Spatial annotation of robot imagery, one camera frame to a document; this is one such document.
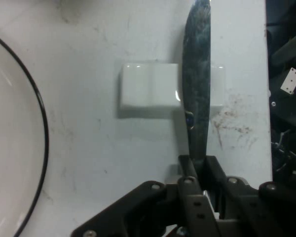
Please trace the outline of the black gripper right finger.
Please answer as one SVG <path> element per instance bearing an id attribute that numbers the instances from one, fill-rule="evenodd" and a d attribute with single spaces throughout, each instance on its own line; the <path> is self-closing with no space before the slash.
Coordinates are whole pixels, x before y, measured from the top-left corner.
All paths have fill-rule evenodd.
<path id="1" fill-rule="evenodd" d="M 205 158 L 205 187 L 220 219 L 244 223 L 257 237 L 296 237 L 296 190 L 276 182 L 252 188 L 226 176 L 215 156 Z"/>

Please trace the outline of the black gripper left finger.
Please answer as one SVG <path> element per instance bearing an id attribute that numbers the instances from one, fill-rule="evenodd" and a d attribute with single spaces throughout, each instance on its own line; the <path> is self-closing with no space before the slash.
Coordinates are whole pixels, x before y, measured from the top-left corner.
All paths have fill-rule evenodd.
<path id="1" fill-rule="evenodd" d="M 146 181 L 95 215 L 73 237 L 161 237 L 170 225 L 188 237 L 218 237 L 209 200 L 189 156 L 179 156 L 183 176 L 175 184 Z"/>

